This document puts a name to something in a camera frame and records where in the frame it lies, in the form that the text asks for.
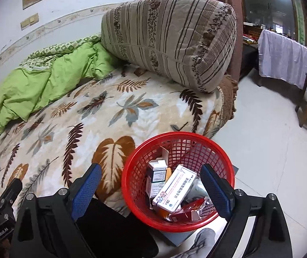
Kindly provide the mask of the red white cigarette carton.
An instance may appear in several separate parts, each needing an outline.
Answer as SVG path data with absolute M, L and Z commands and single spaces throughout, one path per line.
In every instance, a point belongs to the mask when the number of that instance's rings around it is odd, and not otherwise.
M 209 197 L 199 198 L 168 216 L 174 223 L 194 223 L 208 216 L 214 208 Z

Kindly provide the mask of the black plastic bag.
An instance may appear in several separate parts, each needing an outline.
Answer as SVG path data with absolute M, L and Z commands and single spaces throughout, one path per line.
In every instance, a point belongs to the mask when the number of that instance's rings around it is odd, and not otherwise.
M 124 217 L 93 198 L 76 225 L 95 257 L 156 257 L 158 245 L 133 214 Z

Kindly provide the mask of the white blue medicine box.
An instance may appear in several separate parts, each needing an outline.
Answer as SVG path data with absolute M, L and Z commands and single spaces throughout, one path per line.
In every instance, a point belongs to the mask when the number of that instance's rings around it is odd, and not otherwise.
M 170 213 L 174 213 L 190 191 L 196 177 L 196 172 L 182 166 L 181 164 L 178 165 L 165 184 L 165 187 L 163 188 L 164 193 L 159 197 L 157 205 Z M 153 207 L 155 203 L 156 197 L 152 202 Z

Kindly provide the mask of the small white grey box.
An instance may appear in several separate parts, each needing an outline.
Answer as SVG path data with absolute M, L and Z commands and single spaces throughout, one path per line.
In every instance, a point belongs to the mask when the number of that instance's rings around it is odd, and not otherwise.
M 163 188 L 166 182 L 167 163 L 163 158 L 149 161 L 146 171 L 145 192 L 149 199 L 149 208 L 152 210 L 152 201 Z

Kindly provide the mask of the orange cardboard box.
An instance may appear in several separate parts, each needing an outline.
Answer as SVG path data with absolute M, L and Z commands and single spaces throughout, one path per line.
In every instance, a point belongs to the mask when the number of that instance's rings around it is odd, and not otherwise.
M 170 219 L 169 219 L 170 212 L 167 211 L 167 210 L 162 209 L 157 204 L 159 202 L 159 197 L 161 197 L 161 194 L 164 193 L 164 189 L 163 188 L 165 187 L 165 184 L 167 183 L 167 181 L 169 180 L 171 175 L 172 175 L 171 168 L 168 167 L 167 170 L 166 170 L 165 183 L 163 184 L 161 190 L 157 194 L 157 196 L 156 196 L 156 203 L 154 204 L 154 210 L 156 211 L 156 213 L 159 215 L 159 217 L 161 217 L 162 219 L 164 219 L 166 221 L 170 221 Z

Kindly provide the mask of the red plastic mesh basket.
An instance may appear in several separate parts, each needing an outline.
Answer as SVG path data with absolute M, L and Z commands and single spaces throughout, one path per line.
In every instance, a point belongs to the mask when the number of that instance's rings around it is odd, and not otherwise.
M 197 189 L 209 164 L 234 185 L 233 165 L 214 141 L 195 133 L 168 132 L 143 142 L 127 159 L 122 194 L 143 223 L 164 232 L 189 232 L 219 215 L 210 193 Z

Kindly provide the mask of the leaf patterned bed blanket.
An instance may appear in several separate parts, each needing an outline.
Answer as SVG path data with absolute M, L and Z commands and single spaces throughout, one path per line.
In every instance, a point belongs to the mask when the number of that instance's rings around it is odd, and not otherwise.
M 213 92 L 203 94 L 133 66 L 89 81 L 4 131 L 0 195 L 13 179 L 20 179 L 16 210 L 28 193 L 52 195 L 98 163 L 102 181 L 96 197 L 128 215 L 121 174 L 131 153 L 166 132 L 213 137 L 233 118 L 237 89 L 237 81 L 225 75 Z

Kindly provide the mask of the green quilt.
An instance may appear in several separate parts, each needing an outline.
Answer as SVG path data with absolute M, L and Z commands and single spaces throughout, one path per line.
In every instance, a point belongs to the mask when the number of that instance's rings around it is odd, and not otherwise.
M 0 135 L 10 121 L 27 121 L 81 80 L 104 79 L 119 65 L 98 34 L 33 52 L 0 85 Z

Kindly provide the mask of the white tablecloth on table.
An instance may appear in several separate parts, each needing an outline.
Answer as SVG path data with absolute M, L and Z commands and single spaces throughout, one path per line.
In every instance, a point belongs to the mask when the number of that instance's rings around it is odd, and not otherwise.
M 302 89 L 307 75 L 307 47 L 269 30 L 258 39 L 261 77 L 283 80 Z

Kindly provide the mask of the striped brown long pillow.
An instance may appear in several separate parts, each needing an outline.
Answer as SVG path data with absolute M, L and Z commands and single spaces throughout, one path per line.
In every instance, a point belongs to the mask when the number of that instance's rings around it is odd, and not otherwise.
M 137 0 L 103 15 L 102 45 L 114 56 L 201 93 L 220 83 L 225 53 L 203 45 L 211 24 L 201 0 Z

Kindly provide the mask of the beige wall switch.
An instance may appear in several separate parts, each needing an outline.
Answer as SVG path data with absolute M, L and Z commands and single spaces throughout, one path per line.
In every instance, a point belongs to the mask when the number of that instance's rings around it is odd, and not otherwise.
M 36 24 L 36 23 L 38 23 L 38 22 L 39 22 L 39 14 L 36 13 L 36 14 L 34 14 L 34 15 L 28 17 L 28 18 L 25 19 L 24 21 L 22 21 L 22 22 L 20 23 L 20 28 L 21 28 L 21 30 L 24 30 L 25 28 L 27 28 L 27 27 L 29 27 L 29 26 L 32 26 L 32 25 L 34 25 L 34 24 Z

